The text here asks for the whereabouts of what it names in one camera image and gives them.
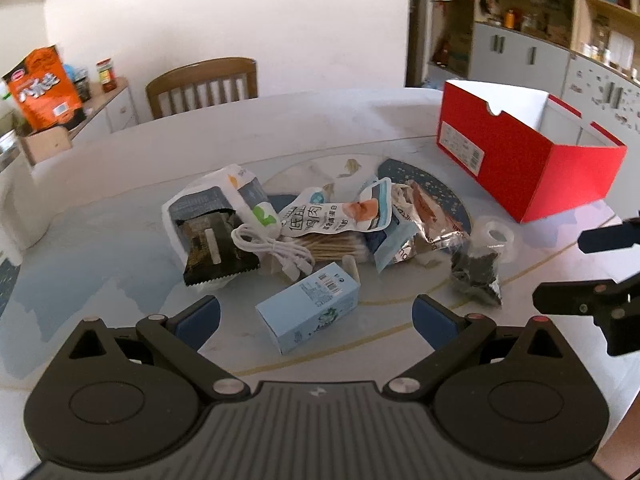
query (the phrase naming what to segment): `white label on red box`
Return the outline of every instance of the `white label on red box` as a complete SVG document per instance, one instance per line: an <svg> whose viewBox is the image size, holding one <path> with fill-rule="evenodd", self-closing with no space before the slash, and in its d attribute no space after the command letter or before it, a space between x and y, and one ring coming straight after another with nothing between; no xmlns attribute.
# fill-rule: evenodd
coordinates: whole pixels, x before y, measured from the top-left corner
<svg viewBox="0 0 640 480"><path fill-rule="evenodd" d="M440 129L440 144L475 176L480 173L484 151L449 124L443 122Z"/></svg>

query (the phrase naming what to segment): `red box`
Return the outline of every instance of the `red box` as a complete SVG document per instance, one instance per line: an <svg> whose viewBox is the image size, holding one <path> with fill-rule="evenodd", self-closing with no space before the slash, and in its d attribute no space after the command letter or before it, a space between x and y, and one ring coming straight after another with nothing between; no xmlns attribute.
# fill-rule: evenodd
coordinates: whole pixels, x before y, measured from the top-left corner
<svg viewBox="0 0 640 480"><path fill-rule="evenodd" d="M603 199L626 146L547 92L445 83L438 145L518 222Z"/></svg>

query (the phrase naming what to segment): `red logo on bag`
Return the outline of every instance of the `red logo on bag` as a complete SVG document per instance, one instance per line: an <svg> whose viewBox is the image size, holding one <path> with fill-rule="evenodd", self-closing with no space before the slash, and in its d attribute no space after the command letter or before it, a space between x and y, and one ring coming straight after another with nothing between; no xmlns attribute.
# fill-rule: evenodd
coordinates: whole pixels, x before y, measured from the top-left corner
<svg viewBox="0 0 640 480"><path fill-rule="evenodd" d="M21 68L19 70L16 70L14 73L11 74L11 81L18 81L18 79L22 79L24 77L24 69Z"/></svg>

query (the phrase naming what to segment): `white pitcher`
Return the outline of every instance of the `white pitcher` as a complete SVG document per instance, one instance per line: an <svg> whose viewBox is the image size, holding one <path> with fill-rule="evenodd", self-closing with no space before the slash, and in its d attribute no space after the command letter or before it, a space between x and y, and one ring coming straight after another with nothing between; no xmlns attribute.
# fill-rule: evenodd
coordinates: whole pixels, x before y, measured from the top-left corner
<svg viewBox="0 0 640 480"><path fill-rule="evenodd" d="M0 154L0 251L14 266L40 240L52 210L36 188L29 164L17 146Z"/></svg>

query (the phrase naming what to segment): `wooden chair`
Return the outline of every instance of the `wooden chair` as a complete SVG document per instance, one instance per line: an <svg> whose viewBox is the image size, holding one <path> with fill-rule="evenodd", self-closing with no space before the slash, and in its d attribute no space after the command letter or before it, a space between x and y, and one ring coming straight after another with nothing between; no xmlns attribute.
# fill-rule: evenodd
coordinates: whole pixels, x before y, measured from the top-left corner
<svg viewBox="0 0 640 480"><path fill-rule="evenodd" d="M255 60L247 57L209 59L169 70L146 85L146 98L154 119L163 117L161 95L168 95L171 115L194 108L258 97ZM174 94L180 93L181 110L177 111Z"/></svg>

